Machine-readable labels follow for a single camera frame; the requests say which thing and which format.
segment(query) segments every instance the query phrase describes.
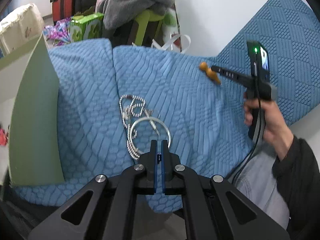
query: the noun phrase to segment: black sleeve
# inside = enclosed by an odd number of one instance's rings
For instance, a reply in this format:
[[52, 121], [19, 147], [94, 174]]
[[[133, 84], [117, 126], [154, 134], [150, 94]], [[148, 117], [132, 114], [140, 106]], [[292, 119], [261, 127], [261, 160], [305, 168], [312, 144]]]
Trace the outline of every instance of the black sleeve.
[[320, 213], [320, 173], [308, 143], [294, 137], [286, 158], [281, 162], [277, 158], [272, 170], [288, 205], [292, 230], [310, 228]]

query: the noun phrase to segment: wrist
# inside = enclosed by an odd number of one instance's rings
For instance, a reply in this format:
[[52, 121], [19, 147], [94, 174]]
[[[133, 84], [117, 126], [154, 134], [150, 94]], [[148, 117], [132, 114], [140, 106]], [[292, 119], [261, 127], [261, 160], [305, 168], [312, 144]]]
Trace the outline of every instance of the wrist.
[[280, 161], [286, 157], [292, 145], [293, 137], [293, 133], [287, 126], [279, 132], [278, 143], [275, 150]]

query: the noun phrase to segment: black cable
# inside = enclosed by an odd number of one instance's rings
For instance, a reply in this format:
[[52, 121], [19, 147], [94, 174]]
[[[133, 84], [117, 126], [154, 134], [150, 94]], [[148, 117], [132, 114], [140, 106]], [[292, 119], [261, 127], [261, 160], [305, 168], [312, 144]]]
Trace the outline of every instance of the black cable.
[[259, 116], [260, 116], [260, 123], [259, 123], [259, 130], [258, 130], [258, 136], [257, 136], [257, 140], [254, 144], [254, 146], [252, 147], [252, 149], [250, 150], [250, 152], [247, 154], [247, 156], [249, 156], [246, 160], [246, 162], [244, 163], [244, 165], [241, 167], [241, 169], [234, 175], [231, 184], [235, 185], [236, 180], [238, 179], [238, 177], [240, 176], [241, 172], [243, 171], [244, 167], [247, 165], [247, 163], [252, 159], [254, 150], [257, 147], [258, 141], [259, 141], [259, 136], [260, 136], [260, 132], [261, 132], [261, 122], [262, 122], [262, 117], [261, 117], [261, 99], [260, 99], [260, 95], [259, 95], [259, 90], [258, 90], [258, 77], [254, 78], [255, 81], [255, 90], [256, 90], [256, 94], [257, 94], [257, 98], [258, 98], [258, 102], [259, 102]]

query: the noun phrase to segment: silver bolt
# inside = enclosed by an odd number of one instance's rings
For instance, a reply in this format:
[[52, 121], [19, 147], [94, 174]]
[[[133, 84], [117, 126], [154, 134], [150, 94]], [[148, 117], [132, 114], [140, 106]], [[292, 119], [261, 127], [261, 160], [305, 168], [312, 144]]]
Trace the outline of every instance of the silver bolt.
[[182, 164], [178, 164], [175, 166], [176, 171], [184, 171], [186, 168]]
[[143, 166], [143, 164], [138, 163], [138, 164], [134, 165], [133, 168], [134, 168], [136, 171], [142, 171], [143, 168], [144, 168], [144, 166]]
[[223, 181], [223, 177], [221, 175], [214, 175], [213, 176], [213, 181], [220, 183], [220, 182]]
[[104, 182], [106, 180], [106, 176], [104, 176], [104, 175], [98, 175], [97, 177], [96, 177], [96, 182], [98, 182], [98, 183], [100, 183], [100, 182]]

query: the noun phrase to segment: person's arm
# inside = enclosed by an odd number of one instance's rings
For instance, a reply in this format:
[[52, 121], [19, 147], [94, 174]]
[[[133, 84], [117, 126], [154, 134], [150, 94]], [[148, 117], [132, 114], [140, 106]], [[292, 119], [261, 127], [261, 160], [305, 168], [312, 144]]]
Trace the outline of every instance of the person's arm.
[[[244, 123], [251, 125], [251, 109], [258, 107], [257, 99], [245, 101]], [[263, 138], [278, 156], [273, 174], [290, 211], [290, 231], [313, 230], [312, 224], [320, 215], [320, 173], [316, 158], [305, 140], [294, 137], [275, 102], [262, 100], [261, 107], [266, 119]]]

